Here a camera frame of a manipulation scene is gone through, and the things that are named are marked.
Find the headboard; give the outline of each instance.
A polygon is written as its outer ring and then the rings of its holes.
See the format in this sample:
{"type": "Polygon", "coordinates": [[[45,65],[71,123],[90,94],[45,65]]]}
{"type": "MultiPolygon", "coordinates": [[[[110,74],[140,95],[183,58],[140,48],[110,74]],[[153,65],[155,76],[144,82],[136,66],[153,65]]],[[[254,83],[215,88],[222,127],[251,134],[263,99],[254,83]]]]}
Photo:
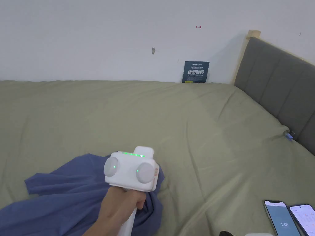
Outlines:
{"type": "Polygon", "coordinates": [[[293,139],[315,155],[315,66],[253,32],[246,38],[234,85],[287,126],[293,139]]]}

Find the phone screen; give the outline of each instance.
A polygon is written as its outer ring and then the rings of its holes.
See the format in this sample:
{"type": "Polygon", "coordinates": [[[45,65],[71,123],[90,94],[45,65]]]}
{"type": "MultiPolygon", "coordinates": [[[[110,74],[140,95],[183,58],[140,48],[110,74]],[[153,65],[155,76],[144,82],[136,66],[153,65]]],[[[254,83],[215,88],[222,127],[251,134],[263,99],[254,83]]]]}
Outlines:
{"type": "Polygon", "coordinates": [[[291,212],[308,236],[315,236],[315,211],[310,205],[291,206],[291,212]]]}
{"type": "Polygon", "coordinates": [[[301,236],[284,202],[265,201],[278,236],[301,236]]]}

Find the green led light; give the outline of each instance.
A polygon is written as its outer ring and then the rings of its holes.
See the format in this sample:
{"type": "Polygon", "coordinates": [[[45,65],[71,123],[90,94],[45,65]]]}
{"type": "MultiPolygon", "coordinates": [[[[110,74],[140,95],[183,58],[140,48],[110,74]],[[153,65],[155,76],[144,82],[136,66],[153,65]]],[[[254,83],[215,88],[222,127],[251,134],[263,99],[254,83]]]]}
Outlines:
{"type": "Polygon", "coordinates": [[[122,154],[145,157],[144,155],[138,155],[138,154],[133,154],[133,153],[129,153],[129,152],[122,152],[122,154]]]}

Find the hand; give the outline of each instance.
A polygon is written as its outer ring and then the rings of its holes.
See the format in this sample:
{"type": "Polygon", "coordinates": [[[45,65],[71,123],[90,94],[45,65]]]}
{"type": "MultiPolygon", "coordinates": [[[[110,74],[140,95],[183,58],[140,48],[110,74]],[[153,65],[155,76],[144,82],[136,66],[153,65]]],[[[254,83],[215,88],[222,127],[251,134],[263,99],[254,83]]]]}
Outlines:
{"type": "Polygon", "coordinates": [[[97,221],[84,236],[116,236],[135,207],[140,210],[143,208],[145,200],[144,192],[136,190],[125,192],[122,188],[110,187],[102,201],[97,221]]]}

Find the blue cloth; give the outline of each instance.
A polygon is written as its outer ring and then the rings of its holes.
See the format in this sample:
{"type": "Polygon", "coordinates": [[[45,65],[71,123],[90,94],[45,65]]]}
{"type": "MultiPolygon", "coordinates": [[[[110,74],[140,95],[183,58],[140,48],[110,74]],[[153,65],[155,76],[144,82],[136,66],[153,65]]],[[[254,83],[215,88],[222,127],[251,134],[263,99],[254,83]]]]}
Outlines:
{"type": "MultiPolygon", "coordinates": [[[[0,235],[82,235],[97,220],[109,184],[103,168],[107,157],[86,154],[50,174],[37,173],[25,180],[31,200],[0,210],[0,235]]],[[[160,227],[162,204],[157,199],[164,174],[160,168],[156,190],[146,193],[137,210],[132,235],[152,235],[160,227]]]]}

